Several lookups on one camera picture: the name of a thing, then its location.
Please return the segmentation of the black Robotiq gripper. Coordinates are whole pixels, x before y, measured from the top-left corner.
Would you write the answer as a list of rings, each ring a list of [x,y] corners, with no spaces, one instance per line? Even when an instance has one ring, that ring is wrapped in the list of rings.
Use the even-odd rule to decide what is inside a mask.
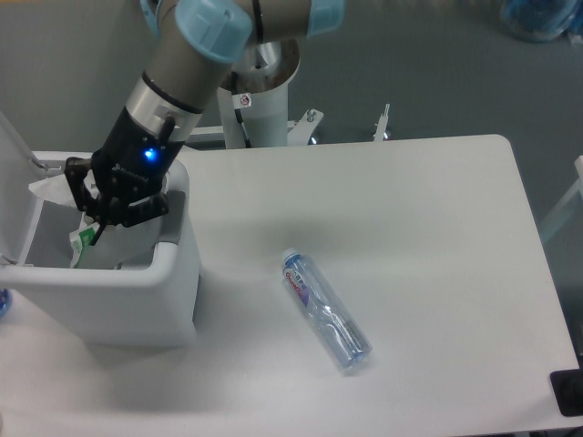
[[[170,138],[176,130],[177,119],[171,114],[150,133],[124,109],[91,160],[66,160],[64,175],[77,209],[99,224],[125,228],[167,214],[168,197],[160,191],[162,179],[183,146]],[[108,215],[101,194],[92,194],[87,187],[91,170],[99,192],[113,198]]]

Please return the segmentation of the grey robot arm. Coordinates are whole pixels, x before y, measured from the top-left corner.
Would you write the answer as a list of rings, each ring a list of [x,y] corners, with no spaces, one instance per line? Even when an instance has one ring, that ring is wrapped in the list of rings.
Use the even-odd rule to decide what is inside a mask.
[[[159,45],[103,146],[68,158],[77,209],[101,227],[169,212],[162,181],[210,99],[252,44],[332,32],[343,1],[160,1]]]

